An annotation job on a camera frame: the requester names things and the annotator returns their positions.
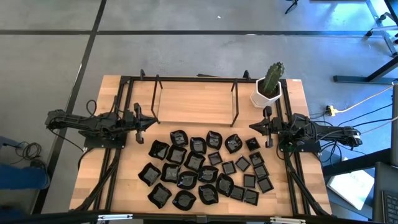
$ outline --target wooden table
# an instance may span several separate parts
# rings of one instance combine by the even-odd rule
[[[101,89],[98,96],[98,113],[109,111],[112,105],[114,95],[117,94],[120,76],[106,75],[103,78]],[[131,111],[133,110],[133,103],[139,103],[142,107],[142,113],[152,116],[150,112],[150,105],[152,101],[152,93],[154,83],[150,81],[135,81],[132,89]],[[167,88],[182,89],[182,90],[197,90],[200,94],[205,90],[231,91],[232,83],[207,83],[207,82],[183,82],[173,83],[169,85],[168,82],[162,82],[167,85]],[[304,91],[301,80],[287,80],[289,91],[289,98],[291,109],[293,113],[302,113],[308,115],[307,102],[305,101]],[[262,110],[253,107],[249,97],[252,93],[255,83],[239,83],[239,116],[233,128],[222,124],[198,124],[198,123],[160,123],[153,124],[144,134],[144,144],[138,144],[135,141],[134,132],[127,137],[126,147],[122,150],[119,169],[114,188],[114,196],[111,206],[112,212],[129,212],[129,213],[167,213],[167,214],[207,214],[207,215],[263,215],[263,216],[291,216],[292,208],[290,203],[289,188],[287,184],[287,174],[284,161],[277,158],[275,154],[275,147],[271,149],[265,148],[266,137],[261,136],[258,132],[249,129],[249,124],[260,122],[262,119]],[[284,98],[280,98],[283,114],[285,114]],[[277,110],[275,105],[273,107],[273,116],[276,116]],[[167,204],[158,209],[151,203],[147,195],[152,191],[153,187],[161,182],[160,179],[148,187],[143,181],[138,178],[138,173],[143,167],[151,162],[153,165],[162,170],[163,164],[166,160],[152,158],[148,155],[149,149],[155,140],[167,142],[171,145],[170,132],[178,129],[184,130],[188,137],[203,137],[206,138],[209,130],[219,132],[223,139],[237,133],[244,141],[252,137],[256,137],[261,148],[258,149],[265,160],[265,165],[270,173],[270,180],[274,185],[274,190],[262,194],[257,186],[257,191],[260,192],[260,198],[257,206],[248,203],[240,202],[232,198],[227,198],[223,195],[219,196],[219,203],[213,205],[204,205],[198,196],[198,186],[203,183],[198,182],[197,186],[190,190],[197,197],[197,201],[192,209],[183,212],[172,204],[179,189],[175,184],[162,182],[171,192],[172,196]],[[274,142],[277,142],[277,136],[273,136]],[[215,149],[208,148],[207,154],[215,152]],[[230,154],[223,145],[220,149],[220,154],[224,160],[236,161],[241,155],[249,158],[250,154],[247,146],[244,144],[243,148],[235,154]],[[325,183],[323,180],[322,169],[319,160],[311,153],[300,153],[305,183],[309,191],[311,191],[315,200],[326,210],[331,213],[331,208],[326,192]],[[104,149],[95,149],[85,156],[81,162],[80,170],[75,184],[75,189],[70,203],[70,208],[76,208],[88,194],[93,190],[97,184],[101,165],[104,157]],[[204,165],[210,165],[206,157]],[[221,164],[216,166],[222,172]],[[181,172],[187,170],[182,166]],[[252,166],[245,172],[245,174],[253,174]],[[238,169],[237,173],[230,175],[235,185],[243,186],[243,173]],[[108,185],[105,185],[100,208],[104,208],[104,201],[106,198]],[[295,186],[295,193],[297,197],[298,209],[303,213],[302,199],[300,190]]]

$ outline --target gray floor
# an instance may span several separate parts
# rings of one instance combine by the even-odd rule
[[[1,1],[0,29],[91,29],[99,4],[99,0]],[[386,11],[382,1],[373,4],[379,14]],[[368,30],[374,25],[363,1],[301,0],[285,15],[289,6],[288,1],[259,0],[114,0],[108,1],[99,29],[328,31]],[[87,36],[0,36],[0,135],[40,143],[46,160],[54,139],[44,126],[47,111],[65,108],[87,40]],[[326,105],[342,110],[386,86],[334,83],[332,76],[366,76],[390,59],[380,37],[97,36],[74,113],[87,114],[85,103],[96,99],[103,75],[138,75],[143,68],[148,75],[241,77],[249,70],[252,77],[262,77],[277,61],[285,64],[285,78],[303,80],[311,113],[321,113]],[[390,76],[398,77],[398,71]],[[337,125],[389,103],[391,91],[326,120]],[[390,117],[390,109],[384,109],[350,124]],[[364,134],[364,144],[356,150],[370,153],[387,148],[389,128]],[[83,144],[75,130],[68,130],[67,137]],[[64,143],[43,212],[68,210],[80,155]],[[343,156],[359,154],[344,149]],[[0,162],[17,159],[11,148],[0,152]],[[0,203],[18,204],[27,211],[34,197],[33,191],[0,190]],[[332,208],[342,217],[355,218]]]

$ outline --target small black dish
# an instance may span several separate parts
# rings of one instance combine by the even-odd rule
[[[220,173],[216,182],[217,192],[229,197],[232,194],[234,188],[234,180],[227,175]]]
[[[198,173],[198,180],[203,183],[213,183],[216,181],[218,169],[213,166],[203,166]]]
[[[161,172],[158,168],[156,168],[151,163],[148,163],[144,166],[143,170],[138,174],[138,177],[148,185],[148,187],[152,186],[157,180],[157,178],[161,175]]]
[[[218,203],[218,193],[211,184],[199,186],[199,198],[205,205]]]
[[[241,156],[241,157],[239,157],[239,159],[235,162],[235,165],[239,168],[239,169],[241,169],[241,171],[246,171],[248,168],[249,168],[249,166],[250,166],[250,162],[244,157],[244,156]]]
[[[245,188],[238,187],[234,185],[234,189],[232,190],[231,198],[243,201]]]
[[[178,165],[181,165],[185,159],[185,153],[187,150],[183,147],[172,145],[169,150],[169,154],[167,155],[166,159],[170,162],[174,162]]]
[[[262,159],[260,152],[255,152],[253,154],[250,154],[249,157],[254,167],[264,163],[264,160]]]
[[[158,183],[151,193],[148,195],[148,199],[154,203],[157,208],[161,209],[171,197],[172,193],[161,183]]]
[[[223,162],[223,159],[221,158],[221,155],[220,155],[219,152],[214,152],[214,153],[211,153],[211,154],[209,154],[207,156],[209,157],[210,164],[212,166],[215,166],[215,165],[220,164],[220,163]]]
[[[188,145],[188,136],[185,131],[177,130],[170,132],[170,139],[172,143],[176,146],[187,146]]]
[[[209,131],[206,136],[206,144],[208,147],[219,150],[223,144],[223,137],[214,131]]]
[[[233,161],[224,162],[223,163],[223,170],[224,170],[224,173],[226,175],[230,175],[230,174],[236,173],[234,162]]]
[[[178,175],[177,187],[184,190],[191,190],[197,184],[198,174],[192,171],[185,171]]]
[[[261,164],[254,168],[254,172],[258,179],[262,179],[263,177],[267,177],[269,175],[267,168]]]
[[[195,152],[197,154],[206,154],[206,141],[201,137],[192,137],[189,141],[189,146],[192,152]]]
[[[246,145],[250,151],[254,151],[260,148],[259,142],[257,142],[256,137],[246,140]]]
[[[272,186],[271,181],[269,180],[268,177],[258,180],[257,183],[260,186],[261,192],[264,194],[272,189],[274,189],[274,186]]]
[[[246,189],[244,193],[244,202],[257,206],[259,202],[259,192],[254,190]]]
[[[182,190],[176,194],[173,205],[180,210],[188,211],[196,200],[197,198],[192,193]]]
[[[190,152],[188,154],[187,160],[184,163],[184,166],[188,169],[198,172],[205,160],[206,158],[203,155]]]
[[[237,134],[233,134],[225,140],[225,147],[230,154],[238,152],[242,148],[242,140]]]
[[[167,155],[167,150],[169,150],[169,147],[170,146],[167,143],[155,140],[154,143],[152,143],[148,154],[153,158],[164,160]]]
[[[180,166],[175,164],[165,163],[162,169],[161,180],[164,182],[177,183],[178,173],[180,172]]]
[[[243,175],[243,186],[256,188],[256,176],[251,174]]]

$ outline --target white pot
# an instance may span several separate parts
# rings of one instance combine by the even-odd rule
[[[279,97],[282,95],[281,92],[281,85],[280,82],[278,82],[278,94],[275,97],[267,98],[263,94],[259,93],[258,86],[259,86],[259,81],[263,80],[265,78],[260,78],[259,80],[256,81],[256,89],[251,93],[250,100],[253,103],[253,105],[256,108],[265,108],[266,106],[270,106],[273,104],[276,100],[279,99]]]

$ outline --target cactus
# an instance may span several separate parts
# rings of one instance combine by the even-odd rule
[[[285,67],[282,62],[277,62],[269,67],[266,78],[262,82],[262,94],[264,96],[272,98],[277,94],[277,84],[284,72]]]

